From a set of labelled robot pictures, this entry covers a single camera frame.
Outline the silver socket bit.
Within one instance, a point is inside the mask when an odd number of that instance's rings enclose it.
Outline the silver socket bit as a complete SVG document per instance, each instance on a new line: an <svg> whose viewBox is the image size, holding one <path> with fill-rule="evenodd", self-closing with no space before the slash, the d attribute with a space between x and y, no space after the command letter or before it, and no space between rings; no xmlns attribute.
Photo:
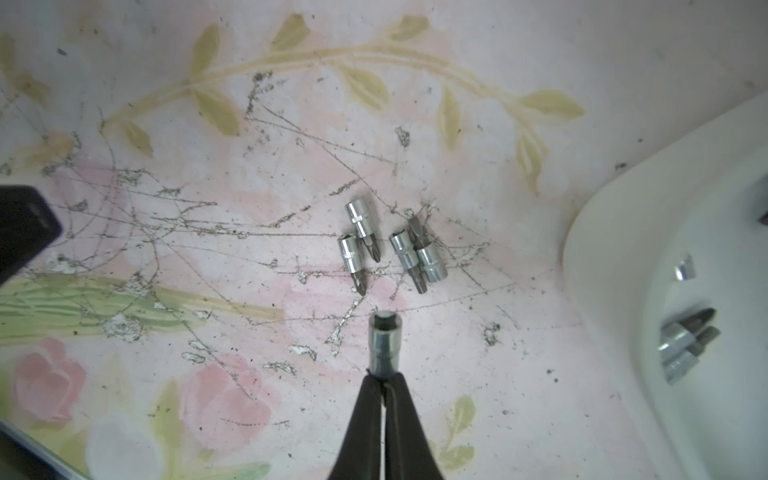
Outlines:
<svg viewBox="0 0 768 480"><path fill-rule="evenodd" d="M394 311L380 310L369 319L369 372L387 379L399 371L402 320Z"/></svg>

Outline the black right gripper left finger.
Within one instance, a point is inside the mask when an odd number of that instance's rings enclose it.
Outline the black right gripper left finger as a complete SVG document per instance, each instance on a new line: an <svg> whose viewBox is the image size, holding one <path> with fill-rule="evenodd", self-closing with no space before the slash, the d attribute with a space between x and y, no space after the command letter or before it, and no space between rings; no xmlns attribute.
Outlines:
<svg viewBox="0 0 768 480"><path fill-rule="evenodd" d="M382 384L373 375L361 383L330 480L379 480L381 467Z"/></svg>

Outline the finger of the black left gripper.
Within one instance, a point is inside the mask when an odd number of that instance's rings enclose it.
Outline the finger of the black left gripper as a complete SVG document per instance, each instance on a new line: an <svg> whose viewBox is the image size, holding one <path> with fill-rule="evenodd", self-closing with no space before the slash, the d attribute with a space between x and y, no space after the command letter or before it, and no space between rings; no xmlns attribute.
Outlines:
<svg viewBox="0 0 768 480"><path fill-rule="evenodd" d="M1 186L1 284L33 260L62 232L39 191L28 185Z"/></svg>

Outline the silver bit box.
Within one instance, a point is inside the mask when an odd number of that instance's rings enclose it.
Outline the silver bit box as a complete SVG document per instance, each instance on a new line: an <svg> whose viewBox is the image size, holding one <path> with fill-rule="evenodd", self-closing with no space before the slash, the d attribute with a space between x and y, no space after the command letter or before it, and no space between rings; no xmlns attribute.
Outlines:
<svg viewBox="0 0 768 480"><path fill-rule="evenodd" d="M692 346L710 326L716 314L716 309L708 307L664 325L658 346L661 362L671 361L684 349Z"/></svg>
<svg viewBox="0 0 768 480"><path fill-rule="evenodd" d="M674 280L679 282L693 280L696 277L696 268L693 257L686 254L674 267Z"/></svg>

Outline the silver bit dark pointed tip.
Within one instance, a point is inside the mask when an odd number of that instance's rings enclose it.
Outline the silver bit dark pointed tip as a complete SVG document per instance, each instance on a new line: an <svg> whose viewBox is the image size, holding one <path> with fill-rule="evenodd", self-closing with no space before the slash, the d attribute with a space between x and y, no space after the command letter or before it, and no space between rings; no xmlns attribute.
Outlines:
<svg viewBox="0 0 768 480"><path fill-rule="evenodd" d="M699 357L705 352L706 346L720 334L721 331L718 328L709 326L692 346L684 349L671 361L667 363L661 362L666 382L669 385L673 385L684 377L699 363Z"/></svg>

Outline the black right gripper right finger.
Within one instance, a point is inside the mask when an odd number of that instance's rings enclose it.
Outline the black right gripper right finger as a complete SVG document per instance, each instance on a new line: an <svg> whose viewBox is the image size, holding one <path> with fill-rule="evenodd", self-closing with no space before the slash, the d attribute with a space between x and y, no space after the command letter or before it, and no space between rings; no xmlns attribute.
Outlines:
<svg viewBox="0 0 768 480"><path fill-rule="evenodd" d="M404 375L395 374L383 383L383 388L385 478L443 480Z"/></svg>

